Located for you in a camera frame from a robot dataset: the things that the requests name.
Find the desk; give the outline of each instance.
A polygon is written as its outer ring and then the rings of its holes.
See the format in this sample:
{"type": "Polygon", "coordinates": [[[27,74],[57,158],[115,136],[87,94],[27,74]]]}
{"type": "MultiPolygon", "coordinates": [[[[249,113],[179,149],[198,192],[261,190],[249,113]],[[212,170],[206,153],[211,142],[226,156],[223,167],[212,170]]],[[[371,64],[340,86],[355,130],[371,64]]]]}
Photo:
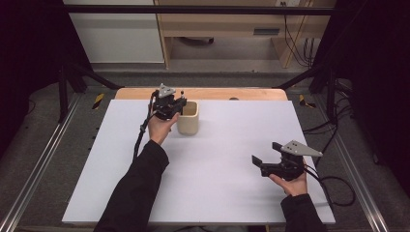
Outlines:
{"type": "MultiPolygon", "coordinates": [[[[155,5],[176,6],[244,6],[279,7],[279,0],[155,0],[155,5]]],[[[333,7],[336,0],[292,1],[289,7],[333,7]]],[[[288,68],[295,46],[287,35],[283,15],[234,15],[234,14],[158,14],[162,53],[169,67],[174,37],[269,37],[283,68],[288,68]]],[[[329,21],[327,15],[289,15],[287,29],[296,46],[300,38],[321,39],[329,21]]]]}
{"type": "MultiPolygon", "coordinates": [[[[110,103],[64,222],[99,220],[111,192],[130,166],[138,127],[146,117],[153,90],[122,89],[110,103]]],[[[306,143],[292,102],[266,101],[286,100],[282,90],[273,89],[186,88],[185,95],[199,102],[199,132],[184,136],[173,128],[162,144],[170,164],[162,175],[150,223],[284,222],[279,205],[284,198],[283,190],[268,178],[260,177],[259,169],[251,163],[251,155],[279,162],[279,153],[271,147],[273,141],[284,144],[295,139],[306,143]],[[221,98],[248,96],[253,101],[205,100],[214,98],[210,93],[216,92],[221,98]]],[[[307,164],[313,165],[311,158],[307,158],[307,164]]],[[[307,182],[322,221],[334,223],[323,190],[313,178],[308,177],[307,182]]]]}

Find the metal bar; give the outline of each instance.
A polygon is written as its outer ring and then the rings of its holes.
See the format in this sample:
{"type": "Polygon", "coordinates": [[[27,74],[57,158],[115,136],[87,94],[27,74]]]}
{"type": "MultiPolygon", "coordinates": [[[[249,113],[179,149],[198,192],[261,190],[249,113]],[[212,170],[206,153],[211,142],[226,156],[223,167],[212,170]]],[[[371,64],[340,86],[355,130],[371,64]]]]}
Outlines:
{"type": "Polygon", "coordinates": [[[80,94],[74,94],[74,97],[70,103],[70,111],[68,112],[67,117],[62,123],[59,123],[53,133],[53,135],[48,140],[47,145],[44,148],[42,155],[36,163],[33,171],[30,174],[30,177],[27,179],[24,187],[22,188],[20,194],[18,195],[15,203],[12,208],[9,210],[7,215],[3,218],[0,223],[0,232],[13,232],[17,227],[17,224],[23,215],[31,197],[34,194],[39,182],[51,161],[55,150],[57,149],[58,144],[62,136],[64,135],[68,124],[70,123],[75,110],[77,108],[78,102],[81,99],[80,94]]]}
{"type": "Polygon", "coordinates": [[[46,10],[87,14],[345,15],[352,10],[309,7],[45,5],[46,10]]]}
{"type": "MultiPolygon", "coordinates": [[[[326,112],[324,110],[324,100],[316,96],[315,101],[318,102],[318,106],[322,113],[322,116],[327,119],[326,112]]],[[[356,191],[357,197],[362,204],[362,208],[366,214],[367,220],[374,232],[388,232],[389,229],[383,216],[381,215],[373,196],[367,188],[366,182],[356,167],[354,161],[343,143],[343,139],[339,134],[335,136],[335,143],[338,149],[338,155],[340,157],[341,164],[346,170],[346,174],[350,180],[353,189],[356,191]]]]}

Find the white tabletop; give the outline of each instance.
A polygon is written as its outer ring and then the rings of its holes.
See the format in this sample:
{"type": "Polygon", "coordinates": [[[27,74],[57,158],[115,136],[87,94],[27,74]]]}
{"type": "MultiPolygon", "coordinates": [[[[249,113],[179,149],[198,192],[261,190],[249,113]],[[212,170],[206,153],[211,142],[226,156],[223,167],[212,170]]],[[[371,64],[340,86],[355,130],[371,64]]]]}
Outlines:
{"type": "MultiPolygon", "coordinates": [[[[162,175],[150,223],[270,224],[285,222],[283,190],[251,162],[255,155],[278,163],[272,142],[306,144],[291,101],[198,101],[199,132],[179,134],[176,125],[162,144],[170,164],[162,175]]],[[[113,100],[81,173],[63,221],[97,222],[132,162],[148,101],[113,100]]],[[[148,141],[144,135],[139,151],[148,141]]],[[[305,157],[313,166],[311,158],[305,157]]],[[[311,177],[308,191],[324,223],[335,218],[323,189],[311,177]]]]}

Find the ceramic cup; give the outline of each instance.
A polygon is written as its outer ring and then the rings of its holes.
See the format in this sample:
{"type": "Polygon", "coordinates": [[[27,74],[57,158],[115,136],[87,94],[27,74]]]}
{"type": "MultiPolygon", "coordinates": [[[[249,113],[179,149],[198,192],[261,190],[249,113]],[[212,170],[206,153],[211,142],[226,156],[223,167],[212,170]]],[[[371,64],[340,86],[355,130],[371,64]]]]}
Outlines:
{"type": "Polygon", "coordinates": [[[180,134],[194,135],[199,128],[199,106],[196,101],[187,101],[182,109],[182,115],[177,121],[177,128],[180,134]]]}

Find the person's hand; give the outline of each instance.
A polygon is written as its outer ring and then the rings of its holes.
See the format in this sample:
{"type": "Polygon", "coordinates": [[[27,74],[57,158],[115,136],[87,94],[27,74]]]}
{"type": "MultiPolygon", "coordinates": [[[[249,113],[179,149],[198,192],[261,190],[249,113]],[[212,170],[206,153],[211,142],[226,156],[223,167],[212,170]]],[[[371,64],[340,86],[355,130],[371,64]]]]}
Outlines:
{"type": "Polygon", "coordinates": [[[150,139],[161,145],[169,134],[172,125],[178,121],[179,113],[176,113],[170,120],[161,120],[153,116],[148,122],[148,132],[150,139]]]}
{"type": "Polygon", "coordinates": [[[298,178],[289,182],[281,179],[281,177],[275,174],[269,175],[269,178],[278,186],[282,187],[287,195],[297,196],[308,193],[307,173],[305,171],[298,178]]]}

